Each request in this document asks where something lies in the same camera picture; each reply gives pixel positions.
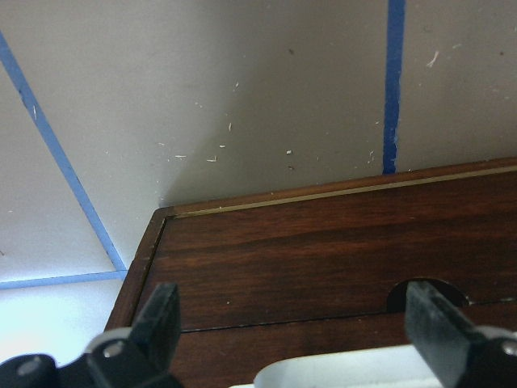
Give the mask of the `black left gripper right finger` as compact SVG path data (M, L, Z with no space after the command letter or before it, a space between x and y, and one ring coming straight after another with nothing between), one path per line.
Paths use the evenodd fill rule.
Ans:
M405 331L443 387L516 386L516 334L474 324L426 281L407 286Z

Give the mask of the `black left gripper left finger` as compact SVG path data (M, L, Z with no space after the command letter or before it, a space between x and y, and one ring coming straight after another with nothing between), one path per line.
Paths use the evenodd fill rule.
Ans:
M181 333L179 290L157 286L130 327L97 335L75 361L46 354L1 363L2 387L180 387L169 372Z

